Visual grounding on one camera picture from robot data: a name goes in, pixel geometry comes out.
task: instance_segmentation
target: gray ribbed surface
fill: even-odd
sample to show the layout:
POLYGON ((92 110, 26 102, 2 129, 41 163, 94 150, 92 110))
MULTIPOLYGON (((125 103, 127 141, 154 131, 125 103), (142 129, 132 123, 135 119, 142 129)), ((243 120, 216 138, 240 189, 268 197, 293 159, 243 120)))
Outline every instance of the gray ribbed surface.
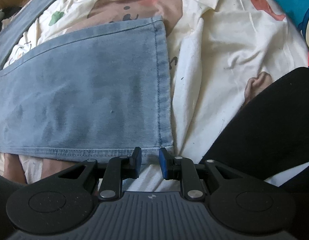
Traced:
POLYGON ((126 192, 115 202, 102 203, 79 228, 57 236, 17 232, 10 240, 296 240, 286 232, 251 237, 219 225, 203 204, 178 192, 126 192))

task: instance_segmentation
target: blue denim jeans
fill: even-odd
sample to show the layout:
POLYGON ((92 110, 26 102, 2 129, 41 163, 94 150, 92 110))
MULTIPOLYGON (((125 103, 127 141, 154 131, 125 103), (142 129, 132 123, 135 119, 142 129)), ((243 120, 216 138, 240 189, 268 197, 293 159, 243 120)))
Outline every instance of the blue denim jeans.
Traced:
POLYGON ((0 71, 0 152, 106 162, 172 150, 161 17, 51 39, 0 71))

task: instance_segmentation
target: white cloth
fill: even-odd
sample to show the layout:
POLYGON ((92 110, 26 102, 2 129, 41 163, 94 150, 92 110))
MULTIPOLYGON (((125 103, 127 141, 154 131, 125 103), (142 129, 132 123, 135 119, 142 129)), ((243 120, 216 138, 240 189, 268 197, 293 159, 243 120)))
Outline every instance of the white cloth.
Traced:
MULTIPOLYGON (((86 19, 96 1, 54 2, 24 33, 5 67, 86 19), (49 26, 55 11, 65 14, 49 26)), ((275 2, 267 1, 275 13, 282 14, 275 2)), ((268 13, 257 11, 251 0, 183 0, 183 16, 167 43, 170 60, 178 57, 177 65, 171 64, 175 154, 195 163, 242 106, 248 79, 266 71, 275 81, 308 64, 307 45, 290 21, 277 21, 268 13)), ((21 160, 28 171, 27 180, 39 180, 42 161, 26 156, 21 160)), ((126 187, 163 191, 177 184, 164 181, 160 167, 150 165, 143 167, 139 179, 127 182, 126 187)))

